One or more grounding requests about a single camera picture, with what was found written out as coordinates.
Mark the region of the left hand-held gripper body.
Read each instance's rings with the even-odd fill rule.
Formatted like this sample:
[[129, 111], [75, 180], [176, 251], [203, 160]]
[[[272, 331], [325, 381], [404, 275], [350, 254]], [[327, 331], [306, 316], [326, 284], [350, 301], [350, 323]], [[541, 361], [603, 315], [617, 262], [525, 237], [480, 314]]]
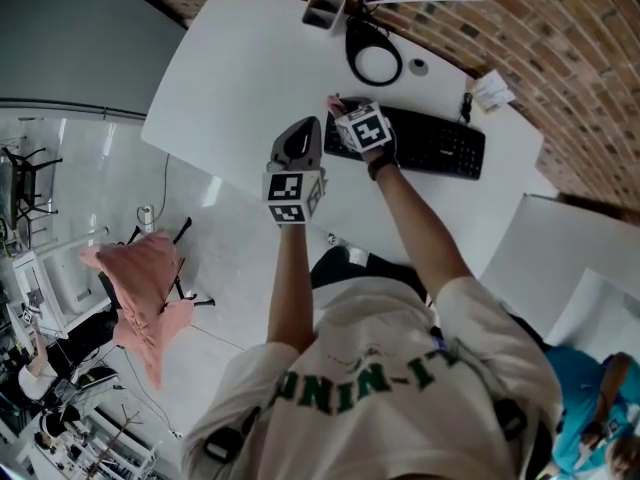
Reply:
[[301, 119], [274, 141], [263, 174], [262, 199], [277, 225], [308, 223], [325, 195], [322, 133], [314, 116]]

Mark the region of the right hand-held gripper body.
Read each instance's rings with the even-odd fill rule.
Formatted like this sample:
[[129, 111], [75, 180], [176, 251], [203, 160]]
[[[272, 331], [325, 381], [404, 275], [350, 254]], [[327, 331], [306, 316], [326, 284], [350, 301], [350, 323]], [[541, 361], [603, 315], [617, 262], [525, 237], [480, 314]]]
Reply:
[[368, 98], [333, 97], [333, 115], [342, 144], [350, 151], [364, 153], [392, 140], [389, 120], [378, 102]]

